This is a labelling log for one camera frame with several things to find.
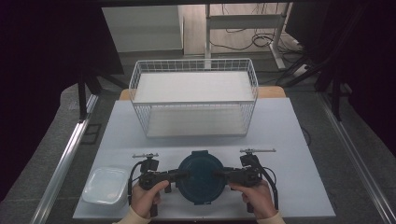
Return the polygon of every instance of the hand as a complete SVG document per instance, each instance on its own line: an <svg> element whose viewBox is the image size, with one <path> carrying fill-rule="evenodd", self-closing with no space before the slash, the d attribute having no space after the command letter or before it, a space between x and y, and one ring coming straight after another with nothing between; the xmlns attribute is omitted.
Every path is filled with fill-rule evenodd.
<svg viewBox="0 0 396 224"><path fill-rule="evenodd" d="M268 183L265 180L251 188L246 188L236 183L229 183L229 186L242 192L244 203L251 203L254 207L254 216L257 219L265 219L277 214Z"/></svg>
<svg viewBox="0 0 396 224"><path fill-rule="evenodd" d="M139 183L136 183L132 188L132 209L134 209L140 217L150 218L149 209L153 204L161 202L160 190L166 188L168 185L169 181L164 180L156 184L152 189L144 190L140 188Z"/></svg>

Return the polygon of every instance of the wire basket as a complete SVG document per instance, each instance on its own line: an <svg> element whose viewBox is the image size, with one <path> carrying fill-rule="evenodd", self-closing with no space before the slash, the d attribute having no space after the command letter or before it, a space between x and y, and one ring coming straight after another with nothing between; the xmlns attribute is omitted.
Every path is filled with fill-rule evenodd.
<svg viewBox="0 0 396 224"><path fill-rule="evenodd" d="M250 59L138 61L129 93L146 137L245 136L258 84Z"/></svg>

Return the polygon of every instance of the white tabletop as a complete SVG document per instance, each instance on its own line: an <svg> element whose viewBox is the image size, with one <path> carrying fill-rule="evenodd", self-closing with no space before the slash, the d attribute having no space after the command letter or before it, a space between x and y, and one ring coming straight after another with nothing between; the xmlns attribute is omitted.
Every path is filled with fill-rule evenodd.
<svg viewBox="0 0 396 224"><path fill-rule="evenodd" d="M257 101L246 137L147 139L131 102L117 101L106 127L92 170L119 167L130 171L143 159L134 154L159 153L158 171L176 169L194 150L208 150L224 166L241 167L241 148L270 149L256 153L263 166L276 173L279 210L283 217L334 217L329 198L304 140L289 98ZM122 218L128 210L98 206L79 200L73 218ZM237 191L226 186L210 205L193 205L172 185L162 192L158 219L210 220L252 218Z"/></svg>

